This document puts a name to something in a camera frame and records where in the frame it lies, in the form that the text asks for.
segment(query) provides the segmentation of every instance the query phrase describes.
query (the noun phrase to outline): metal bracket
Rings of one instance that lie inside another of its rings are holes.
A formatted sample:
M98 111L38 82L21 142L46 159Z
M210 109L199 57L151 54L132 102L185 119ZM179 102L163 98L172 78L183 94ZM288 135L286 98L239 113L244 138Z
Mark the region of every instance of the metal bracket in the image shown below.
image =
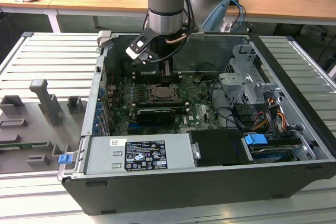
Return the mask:
M151 28L140 33L134 41L130 43L130 46L126 49L126 53L133 60L140 60L142 63L148 58L152 58L149 50L147 50L148 44L155 38L160 36L160 34L155 33Z
M97 44L99 48L103 48L111 43L111 40L117 38L118 35L112 33L112 31L100 31L97 37Z

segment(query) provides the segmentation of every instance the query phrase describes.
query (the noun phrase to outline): table leg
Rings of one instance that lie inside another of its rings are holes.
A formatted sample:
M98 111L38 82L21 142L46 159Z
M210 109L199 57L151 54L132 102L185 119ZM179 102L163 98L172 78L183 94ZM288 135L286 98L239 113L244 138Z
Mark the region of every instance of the table leg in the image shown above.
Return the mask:
M281 23L277 23L277 25L275 26L275 29L274 29L274 31L273 31L273 36L275 36L275 35L279 35L279 34L280 34L282 25L283 25L283 24L281 24Z
M60 33L61 29L59 28L58 21L57 21L57 11L56 10L45 10L45 14L49 18L49 22L51 24L51 28L54 33Z
M98 21L98 17L97 16L92 16L93 17L93 24L95 26L95 28L99 28L99 21Z

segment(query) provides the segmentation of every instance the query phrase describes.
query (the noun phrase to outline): blue latch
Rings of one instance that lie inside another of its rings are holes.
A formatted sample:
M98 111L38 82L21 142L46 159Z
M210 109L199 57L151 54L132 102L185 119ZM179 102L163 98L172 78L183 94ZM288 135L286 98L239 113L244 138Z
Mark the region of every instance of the blue latch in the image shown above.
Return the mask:
M73 154L59 155L58 164L60 164L60 165L70 165L70 164L72 164L72 157L73 156L74 156Z
M248 134L245 136L245 141L248 145L250 144L268 144L265 135L263 134Z

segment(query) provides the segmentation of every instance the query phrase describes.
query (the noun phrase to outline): motherboard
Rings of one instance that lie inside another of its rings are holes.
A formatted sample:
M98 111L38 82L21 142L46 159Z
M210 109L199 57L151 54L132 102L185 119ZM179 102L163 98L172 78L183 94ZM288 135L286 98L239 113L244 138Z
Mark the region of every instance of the motherboard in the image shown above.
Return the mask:
M121 78L107 87L111 135L187 133L221 128L209 100L211 80L183 74L179 83L161 85L144 77Z

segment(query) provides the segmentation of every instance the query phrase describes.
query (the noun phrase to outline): robotic arm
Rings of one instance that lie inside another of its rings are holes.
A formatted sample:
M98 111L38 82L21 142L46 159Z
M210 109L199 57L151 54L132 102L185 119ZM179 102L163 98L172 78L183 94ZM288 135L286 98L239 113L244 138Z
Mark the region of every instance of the robotic arm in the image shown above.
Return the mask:
M149 28L127 48L138 62L158 63L171 58L186 42L195 25L190 0L186 0L188 24L183 25L184 0L148 0Z

